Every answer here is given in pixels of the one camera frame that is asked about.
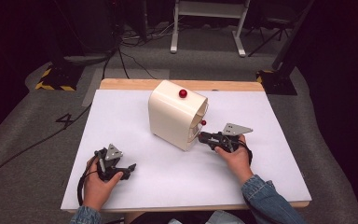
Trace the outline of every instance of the white paper sheet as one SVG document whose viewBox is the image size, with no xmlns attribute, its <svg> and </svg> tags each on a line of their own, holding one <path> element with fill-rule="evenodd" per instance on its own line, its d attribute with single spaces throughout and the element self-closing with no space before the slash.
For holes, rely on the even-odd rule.
<svg viewBox="0 0 358 224">
<path fill-rule="evenodd" d="M 245 135 L 253 151 L 252 169 L 272 180 L 289 202 L 310 201 L 310 193 L 262 91 L 197 91 L 208 97 L 204 132 L 223 131 L 226 123 L 254 129 Z M 103 209 L 136 211 L 208 205 L 245 204 L 236 177 L 225 162 L 196 139 L 183 151 L 149 131 L 151 91 L 98 90 L 95 94 L 62 210 L 76 210 L 76 188 L 95 150 L 114 144 L 124 156 L 118 167 L 137 163 L 129 180 L 120 181 Z"/>
</svg>

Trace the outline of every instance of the red ball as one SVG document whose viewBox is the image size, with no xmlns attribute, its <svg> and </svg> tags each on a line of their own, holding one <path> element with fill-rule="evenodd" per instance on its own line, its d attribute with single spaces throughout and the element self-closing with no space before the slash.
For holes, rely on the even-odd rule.
<svg viewBox="0 0 358 224">
<path fill-rule="evenodd" d="M 185 98 L 185 97 L 187 97 L 187 91 L 186 91 L 186 90 L 180 90 L 180 91 L 179 91 L 179 97 L 180 97 L 180 98 Z"/>
</svg>

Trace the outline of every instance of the office chair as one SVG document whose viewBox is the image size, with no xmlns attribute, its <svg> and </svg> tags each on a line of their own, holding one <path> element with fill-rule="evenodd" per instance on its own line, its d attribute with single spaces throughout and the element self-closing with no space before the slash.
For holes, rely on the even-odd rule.
<svg viewBox="0 0 358 224">
<path fill-rule="evenodd" d="M 296 13 L 291 7 L 278 3 L 270 3 L 269 1 L 263 1 L 259 5 L 260 19 L 255 26 L 246 34 L 250 34 L 254 29 L 259 28 L 263 43 L 254 49 L 248 56 L 251 57 L 255 52 L 266 45 L 272 38 L 279 35 L 281 41 L 282 34 L 285 33 L 288 37 L 286 29 L 293 29 L 296 22 L 300 18 L 300 13 Z M 278 28 L 278 31 L 270 36 L 267 40 L 263 36 L 261 28 L 274 29 Z"/>
</svg>

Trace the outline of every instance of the toy coffee machine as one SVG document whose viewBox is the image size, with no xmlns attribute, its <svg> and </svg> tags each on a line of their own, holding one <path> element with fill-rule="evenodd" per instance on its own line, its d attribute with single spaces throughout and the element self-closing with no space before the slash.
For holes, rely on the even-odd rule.
<svg viewBox="0 0 358 224">
<path fill-rule="evenodd" d="M 151 93 L 148 109 L 150 131 L 187 151 L 206 124 L 208 98 L 163 80 Z"/>
</svg>

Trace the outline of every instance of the person's left hand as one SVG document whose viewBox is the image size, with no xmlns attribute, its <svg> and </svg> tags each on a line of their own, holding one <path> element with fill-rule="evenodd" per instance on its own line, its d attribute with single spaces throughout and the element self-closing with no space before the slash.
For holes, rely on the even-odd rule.
<svg viewBox="0 0 358 224">
<path fill-rule="evenodd" d="M 122 172 L 115 174 L 108 182 L 103 182 L 97 173 L 98 159 L 89 160 L 87 165 L 92 162 L 88 170 L 88 176 L 84 182 L 84 201 L 83 205 L 100 211 L 110 196 L 112 189 L 123 176 Z"/>
</svg>

